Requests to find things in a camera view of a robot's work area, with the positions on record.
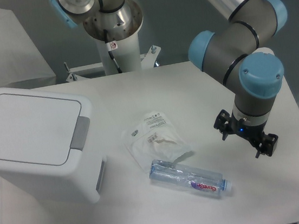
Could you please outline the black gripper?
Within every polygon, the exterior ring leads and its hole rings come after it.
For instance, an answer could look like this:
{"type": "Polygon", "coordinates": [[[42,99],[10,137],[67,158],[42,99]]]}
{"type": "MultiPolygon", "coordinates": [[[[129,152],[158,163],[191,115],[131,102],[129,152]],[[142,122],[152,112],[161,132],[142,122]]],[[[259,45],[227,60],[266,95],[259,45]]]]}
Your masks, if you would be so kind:
{"type": "Polygon", "coordinates": [[[256,158],[260,155],[271,157],[276,150],[278,135],[264,133],[266,123],[259,125],[248,125],[245,118],[237,119],[226,110],[221,110],[214,122],[214,128],[222,134],[222,140],[226,140],[228,135],[236,135],[247,140],[252,147],[256,148],[256,158]]]}

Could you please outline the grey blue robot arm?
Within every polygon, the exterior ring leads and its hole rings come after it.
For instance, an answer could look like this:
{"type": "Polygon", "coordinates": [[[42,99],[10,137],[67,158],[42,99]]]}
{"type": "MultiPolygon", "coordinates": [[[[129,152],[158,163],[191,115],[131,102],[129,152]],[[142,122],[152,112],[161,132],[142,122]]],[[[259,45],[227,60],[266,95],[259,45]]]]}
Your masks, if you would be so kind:
{"type": "MultiPolygon", "coordinates": [[[[271,156],[278,137],[264,133],[284,67],[258,48],[285,25],[287,9],[280,0],[208,0],[228,21],[221,34],[202,31],[191,42],[188,59],[235,95],[233,111],[221,111],[214,128],[224,138],[247,140],[258,155],[271,156]]],[[[141,58],[138,31],[143,23],[132,0],[50,0],[68,27],[83,25],[99,47],[107,75],[138,71],[152,62],[141,58]]]]}

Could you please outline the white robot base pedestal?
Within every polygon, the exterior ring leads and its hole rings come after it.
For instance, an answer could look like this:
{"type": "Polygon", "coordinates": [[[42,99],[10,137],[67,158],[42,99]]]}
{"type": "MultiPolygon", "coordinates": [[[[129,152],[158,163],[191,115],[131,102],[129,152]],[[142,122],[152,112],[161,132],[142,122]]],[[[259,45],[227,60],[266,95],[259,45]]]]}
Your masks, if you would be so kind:
{"type": "Polygon", "coordinates": [[[108,57],[140,63],[138,32],[143,24],[141,8],[133,0],[125,0],[115,12],[97,12],[83,22],[84,29],[94,39],[104,66],[108,57]]]}

